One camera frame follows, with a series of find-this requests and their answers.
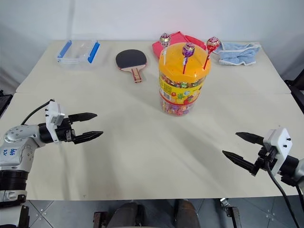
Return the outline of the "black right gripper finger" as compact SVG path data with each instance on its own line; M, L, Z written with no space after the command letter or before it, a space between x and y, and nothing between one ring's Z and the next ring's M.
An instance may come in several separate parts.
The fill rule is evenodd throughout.
M236 135L247 142L264 146L264 143L263 143L264 138L261 136L258 136L256 134L246 133L246 132L237 132Z
M238 165L239 167L249 171L251 173L251 175L256 176L256 174L254 174L252 172L252 169L254 167L254 165L248 161L246 161L243 157L232 153L232 152L227 152L227 151L222 151L222 153L230 160L232 161L234 164Z

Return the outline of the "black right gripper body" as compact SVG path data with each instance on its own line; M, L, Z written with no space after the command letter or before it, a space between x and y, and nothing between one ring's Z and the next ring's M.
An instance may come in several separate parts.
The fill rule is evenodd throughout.
M270 146L269 149L263 146L258 152L258 158L254 164L255 170L263 169L266 171L266 162L269 162L270 170L272 170L277 162L276 154L277 149L274 146Z

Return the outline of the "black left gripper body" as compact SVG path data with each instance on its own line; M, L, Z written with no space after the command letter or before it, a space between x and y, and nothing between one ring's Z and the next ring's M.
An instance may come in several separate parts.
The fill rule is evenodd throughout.
M75 130L72 128L73 122L69 118L64 118L61 125L57 126L56 135L60 142L73 142L75 140Z

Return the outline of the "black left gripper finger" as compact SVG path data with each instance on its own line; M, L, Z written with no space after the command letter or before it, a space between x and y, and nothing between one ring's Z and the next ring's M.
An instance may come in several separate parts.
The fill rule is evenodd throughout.
M88 141L91 141L95 138L98 138L101 136L104 132L103 131L90 131L83 133L82 135L77 135L72 139L72 142L74 144L80 144L80 143L85 143Z
M79 113L79 114L72 114L69 115L69 121L72 124L73 122L83 122L83 121L88 121L90 119L93 119L97 117L97 114L94 113Z

